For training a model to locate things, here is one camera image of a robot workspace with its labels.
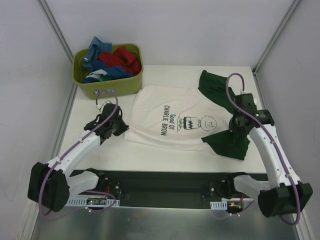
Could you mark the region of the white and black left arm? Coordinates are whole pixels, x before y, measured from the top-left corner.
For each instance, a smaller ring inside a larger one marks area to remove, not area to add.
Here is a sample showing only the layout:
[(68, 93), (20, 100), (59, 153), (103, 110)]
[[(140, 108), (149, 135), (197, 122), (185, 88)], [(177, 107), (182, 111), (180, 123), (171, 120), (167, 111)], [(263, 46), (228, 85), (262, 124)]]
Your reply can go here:
[(120, 136), (129, 129), (119, 105), (107, 103), (94, 120), (87, 123), (78, 139), (62, 154), (47, 163), (37, 162), (31, 169), (27, 198), (58, 212), (70, 196), (92, 191), (108, 195), (107, 176), (100, 170), (88, 168), (75, 176), (72, 172), (88, 154), (111, 136)]

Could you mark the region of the white green-sleeved Charlie Brown shirt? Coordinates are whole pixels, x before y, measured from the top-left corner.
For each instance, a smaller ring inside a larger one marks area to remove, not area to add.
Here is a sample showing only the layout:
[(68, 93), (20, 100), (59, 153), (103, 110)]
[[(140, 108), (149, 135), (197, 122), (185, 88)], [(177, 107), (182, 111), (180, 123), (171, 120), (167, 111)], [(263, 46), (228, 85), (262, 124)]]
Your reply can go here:
[(203, 70), (198, 88), (144, 86), (135, 96), (125, 140), (243, 161), (250, 141), (229, 130), (228, 98), (235, 94), (226, 83), (226, 77)]

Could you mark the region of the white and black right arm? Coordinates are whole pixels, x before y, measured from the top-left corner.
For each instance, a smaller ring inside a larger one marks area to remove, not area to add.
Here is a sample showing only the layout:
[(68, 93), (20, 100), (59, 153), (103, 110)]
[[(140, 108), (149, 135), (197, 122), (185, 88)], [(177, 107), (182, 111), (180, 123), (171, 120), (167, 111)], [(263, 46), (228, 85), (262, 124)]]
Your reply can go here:
[(275, 122), (266, 109), (258, 110), (250, 93), (229, 98), (233, 116), (229, 129), (235, 137), (250, 137), (264, 164), (267, 183), (261, 183), (246, 173), (234, 173), (233, 180), (225, 184), (230, 197), (244, 193), (257, 201), (261, 213), (267, 217), (296, 214), (302, 210), (313, 194), (309, 183), (302, 183), (290, 165), (279, 142)]

